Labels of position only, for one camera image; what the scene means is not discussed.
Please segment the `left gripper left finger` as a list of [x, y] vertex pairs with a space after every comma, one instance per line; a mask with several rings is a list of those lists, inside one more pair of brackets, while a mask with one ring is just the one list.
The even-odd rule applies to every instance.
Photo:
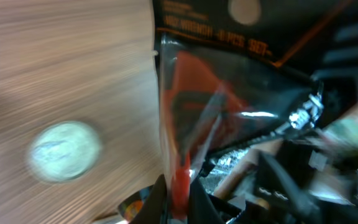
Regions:
[[162, 174], [157, 178], [150, 195], [130, 224], [166, 224], [166, 209], [167, 186]]

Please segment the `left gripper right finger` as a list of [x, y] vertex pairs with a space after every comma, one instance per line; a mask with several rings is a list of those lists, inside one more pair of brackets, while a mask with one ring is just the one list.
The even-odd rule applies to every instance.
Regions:
[[196, 178], [190, 185], [188, 224], [225, 224], [199, 178]]

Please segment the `black red tool package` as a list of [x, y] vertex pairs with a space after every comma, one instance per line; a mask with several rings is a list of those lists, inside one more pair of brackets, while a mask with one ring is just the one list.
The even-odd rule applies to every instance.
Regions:
[[154, 0], [167, 223], [249, 223], [252, 148], [358, 146], [358, 0]]

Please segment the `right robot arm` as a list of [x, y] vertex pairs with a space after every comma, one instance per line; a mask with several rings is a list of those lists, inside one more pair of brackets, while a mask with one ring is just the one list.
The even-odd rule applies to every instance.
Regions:
[[284, 141], [252, 148], [249, 223], [358, 223], [358, 146]]

